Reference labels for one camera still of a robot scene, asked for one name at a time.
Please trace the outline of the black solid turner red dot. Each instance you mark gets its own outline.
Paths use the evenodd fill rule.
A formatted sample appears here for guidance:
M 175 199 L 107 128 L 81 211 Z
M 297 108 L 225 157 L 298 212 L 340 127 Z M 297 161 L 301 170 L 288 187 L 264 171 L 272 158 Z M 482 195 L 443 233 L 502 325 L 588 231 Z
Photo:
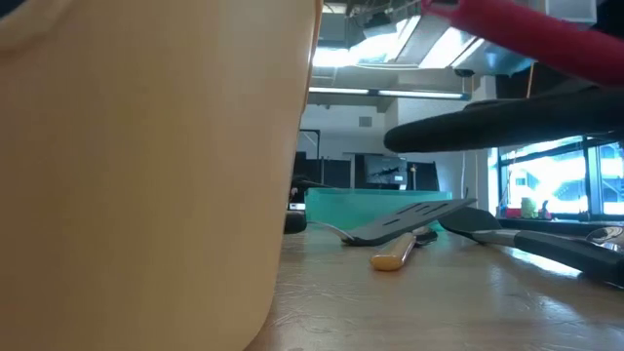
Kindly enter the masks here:
M 313 181 L 305 175 L 297 175 L 292 178 L 291 188 L 298 188 L 305 191 L 308 188 L 330 188 L 330 186 Z

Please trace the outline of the black wide slotted turner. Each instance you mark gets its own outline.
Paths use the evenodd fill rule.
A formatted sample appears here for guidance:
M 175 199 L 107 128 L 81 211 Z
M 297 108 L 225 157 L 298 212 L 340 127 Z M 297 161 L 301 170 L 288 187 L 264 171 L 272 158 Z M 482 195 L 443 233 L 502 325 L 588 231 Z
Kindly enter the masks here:
M 375 247 L 453 214 L 475 202 L 474 198 L 416 202 L 351 230 L 339 229 L 319 221 L 308 220 L 307 223 L 328 229 L 348 246 Z

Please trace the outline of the yellow plastic bin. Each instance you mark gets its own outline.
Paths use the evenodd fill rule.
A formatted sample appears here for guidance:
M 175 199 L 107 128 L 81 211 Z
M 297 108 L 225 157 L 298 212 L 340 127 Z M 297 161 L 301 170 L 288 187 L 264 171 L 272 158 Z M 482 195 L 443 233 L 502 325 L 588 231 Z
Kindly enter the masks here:
M 0 351 L 243 351 L 323 0 L 0 0 Z

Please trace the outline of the black slotted spatula long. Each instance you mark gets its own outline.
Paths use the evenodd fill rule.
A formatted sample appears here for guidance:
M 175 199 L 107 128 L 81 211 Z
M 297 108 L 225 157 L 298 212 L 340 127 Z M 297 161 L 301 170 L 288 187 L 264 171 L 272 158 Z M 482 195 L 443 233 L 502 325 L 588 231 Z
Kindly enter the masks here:
M 624 88 L 497 99 L 389 130 L 397 153 L 463 151 L 624 131 Z

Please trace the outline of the black turner steel shaft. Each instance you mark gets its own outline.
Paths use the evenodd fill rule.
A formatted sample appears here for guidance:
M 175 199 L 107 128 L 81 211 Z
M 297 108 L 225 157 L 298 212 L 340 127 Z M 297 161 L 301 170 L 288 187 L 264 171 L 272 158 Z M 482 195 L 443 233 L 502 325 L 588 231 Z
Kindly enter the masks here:
M 489 212 L 467 207 L 439 219 L 446 231 L 480 244 L 511 247 L 579 270 L 593 279 L 624 288 L 624 253 L 587 240 L 503 228 Z

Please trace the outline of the red silicone spatula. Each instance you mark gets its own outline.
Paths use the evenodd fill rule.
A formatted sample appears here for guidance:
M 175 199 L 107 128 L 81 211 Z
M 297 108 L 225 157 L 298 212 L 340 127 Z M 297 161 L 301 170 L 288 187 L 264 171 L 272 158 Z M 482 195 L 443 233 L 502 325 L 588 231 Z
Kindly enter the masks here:
M 581 29 L 511 0 L 421 0 L 422 12 L 561 72 L 624 86 L 624 40 Z

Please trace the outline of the teal translucent plastic bin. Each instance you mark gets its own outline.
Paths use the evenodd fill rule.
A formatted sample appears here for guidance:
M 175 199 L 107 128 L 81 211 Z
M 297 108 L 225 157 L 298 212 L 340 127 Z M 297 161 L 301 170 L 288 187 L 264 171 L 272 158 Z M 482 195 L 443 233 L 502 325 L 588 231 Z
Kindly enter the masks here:
M 441 191 L 310 188 L 304 201 L 308 221 L 351 230 L 419 201 L 451 198 Z

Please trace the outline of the black monitor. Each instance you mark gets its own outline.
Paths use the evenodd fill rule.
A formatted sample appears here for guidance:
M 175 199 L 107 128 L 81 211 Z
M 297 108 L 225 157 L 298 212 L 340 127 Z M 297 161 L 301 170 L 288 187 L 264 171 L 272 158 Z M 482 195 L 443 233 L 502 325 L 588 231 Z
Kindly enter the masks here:
M 405 190 L 408 185 L 408 163 L 399 157 L 366 155 L 364 175 L 366 185 Z

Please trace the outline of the linear ceiling light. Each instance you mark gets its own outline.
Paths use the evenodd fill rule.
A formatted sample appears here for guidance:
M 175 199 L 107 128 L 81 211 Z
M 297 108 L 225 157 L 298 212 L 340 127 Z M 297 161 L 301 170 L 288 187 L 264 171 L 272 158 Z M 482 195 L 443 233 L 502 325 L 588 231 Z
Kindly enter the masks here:
M 428 98 L 428 99 L 451 99 L 451 100 L 469 100 L 471 98 L 466 93 L 327 88 L 327 87 L 311 87 L 308 89 L 308 92 L 310 94 L 321 94 L 321 95 L 345 95 L 345 96 L 366 96 L 366 97 L 385 97 L 385 98 Z

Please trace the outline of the window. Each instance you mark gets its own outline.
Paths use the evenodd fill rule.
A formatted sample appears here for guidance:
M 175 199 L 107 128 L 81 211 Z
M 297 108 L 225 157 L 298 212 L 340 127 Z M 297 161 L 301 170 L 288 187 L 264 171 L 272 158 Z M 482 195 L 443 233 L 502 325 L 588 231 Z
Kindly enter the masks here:
M 488 159 L 490 210 L 505 217 L 536 203 L 542 220 L 624 217 L 624 140 L 571 136 L 494 148 Z

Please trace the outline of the silver rectangular air duct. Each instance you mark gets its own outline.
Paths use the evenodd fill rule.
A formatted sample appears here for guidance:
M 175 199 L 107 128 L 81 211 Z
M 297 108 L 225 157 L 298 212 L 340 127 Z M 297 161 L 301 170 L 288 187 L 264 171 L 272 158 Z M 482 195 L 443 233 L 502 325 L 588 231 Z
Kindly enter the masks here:
M 349 49 L 353 65 L 512 75 L 533 63 L 531 58 L 454 28 L 439 17 L 412 15 L 384 24 L 378 22 L 388 17 L 378 14 L 365 23 L 365 39 Z

